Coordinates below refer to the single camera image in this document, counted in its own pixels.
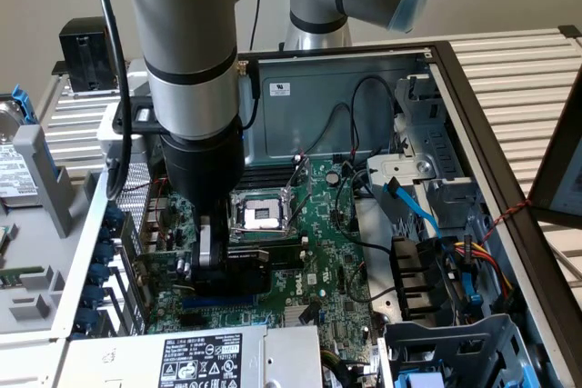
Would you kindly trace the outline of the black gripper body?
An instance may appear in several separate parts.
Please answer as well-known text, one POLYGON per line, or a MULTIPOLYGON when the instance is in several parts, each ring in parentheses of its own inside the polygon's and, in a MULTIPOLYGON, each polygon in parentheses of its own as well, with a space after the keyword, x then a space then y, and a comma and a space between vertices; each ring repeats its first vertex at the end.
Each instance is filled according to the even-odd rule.
POLYGON ((164 134, 161 144, 170 184, 194 207, 194 264, 216 269, 226 259, 229 195, 245 167, 242 121, 236 116, 224 130, 202 140, 164 134))

